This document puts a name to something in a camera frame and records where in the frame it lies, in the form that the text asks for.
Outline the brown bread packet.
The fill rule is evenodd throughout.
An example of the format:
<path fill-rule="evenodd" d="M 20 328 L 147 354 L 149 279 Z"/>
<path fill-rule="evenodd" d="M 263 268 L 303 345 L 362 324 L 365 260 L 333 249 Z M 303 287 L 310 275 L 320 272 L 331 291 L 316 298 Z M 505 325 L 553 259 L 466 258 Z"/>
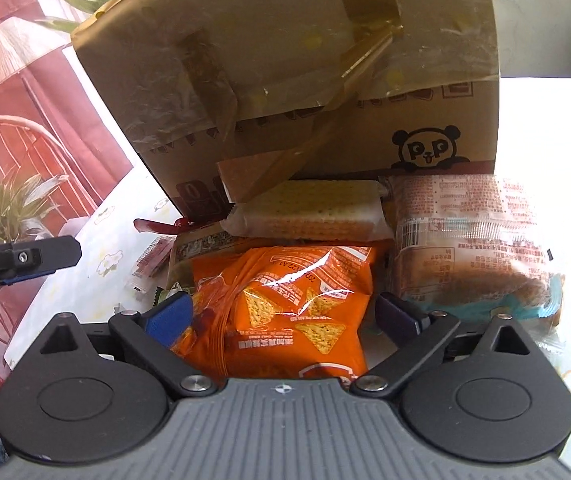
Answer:
<path fill-rule="evenodd" d="M 392 177 L 386 287 L 464 321 L 552 318 L 563 275 L 520 185 L 492 174 Z"/>

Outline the red jelly snack packet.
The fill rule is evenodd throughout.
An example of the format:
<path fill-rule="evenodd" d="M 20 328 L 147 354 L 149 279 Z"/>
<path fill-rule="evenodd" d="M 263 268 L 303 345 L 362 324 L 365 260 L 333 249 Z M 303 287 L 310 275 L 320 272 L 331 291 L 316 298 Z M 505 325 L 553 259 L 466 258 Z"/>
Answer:
<path fill-rule="evenodd" d="M 156 275 L 170 256 L 175 237 L 188 226 L 189 222 L 185 218 L 179 218 L 173 223 L 136 219 L 134 227 L 138 232 L 152 233 L 156 238 L 136 260 L 132 275 L 141 280 Z"/>

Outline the cracker packet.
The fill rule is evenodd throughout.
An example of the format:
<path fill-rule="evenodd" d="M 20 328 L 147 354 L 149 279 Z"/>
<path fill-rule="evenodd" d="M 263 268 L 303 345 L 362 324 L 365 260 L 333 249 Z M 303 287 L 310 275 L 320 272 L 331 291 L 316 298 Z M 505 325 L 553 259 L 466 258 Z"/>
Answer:
<path fill-rule="evenodd" d="M 232 208 L 222 228 L 233 236 L 376 242 L 394 236 L 385 188 L 369 180 L 285 181 Z"/>

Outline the red patterned curtain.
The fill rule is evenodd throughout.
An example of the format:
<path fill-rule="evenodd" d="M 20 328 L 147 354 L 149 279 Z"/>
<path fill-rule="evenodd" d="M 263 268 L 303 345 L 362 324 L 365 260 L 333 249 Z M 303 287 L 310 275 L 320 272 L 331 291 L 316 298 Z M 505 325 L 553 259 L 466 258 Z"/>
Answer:
<path fill-rule="evenodd" d="M 75 268 L 0 288 L 0 386 L 57 310 L 104 321 L 147 309 L 136 263 L 153 236 L 139 214 L 171 213 L 71 44 L 109 0 L 0 0 L 0 243 L 72 235 Z"/>

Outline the orange chip bag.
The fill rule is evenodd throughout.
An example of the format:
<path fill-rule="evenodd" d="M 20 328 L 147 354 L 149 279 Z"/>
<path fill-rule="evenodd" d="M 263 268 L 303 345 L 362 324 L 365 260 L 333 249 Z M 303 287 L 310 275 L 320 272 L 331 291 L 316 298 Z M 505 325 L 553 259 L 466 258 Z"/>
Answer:
<path fill-rule="evenodd" d="M 191 324 L 172 351 L 206 376 L 351 382 L 374 291 L 373 246 L 269 246 L 192 263 Z"/>

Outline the brown cardboard box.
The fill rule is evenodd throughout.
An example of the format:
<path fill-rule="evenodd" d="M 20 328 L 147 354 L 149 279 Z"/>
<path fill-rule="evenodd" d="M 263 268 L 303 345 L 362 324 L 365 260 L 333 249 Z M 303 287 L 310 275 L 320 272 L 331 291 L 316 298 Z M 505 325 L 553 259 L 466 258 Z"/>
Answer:
<path fill-rule="evenodd" d="M 290 179 L 495 168 L 493 0 L 110 0 L 72 44 L 194 221 Z"/>

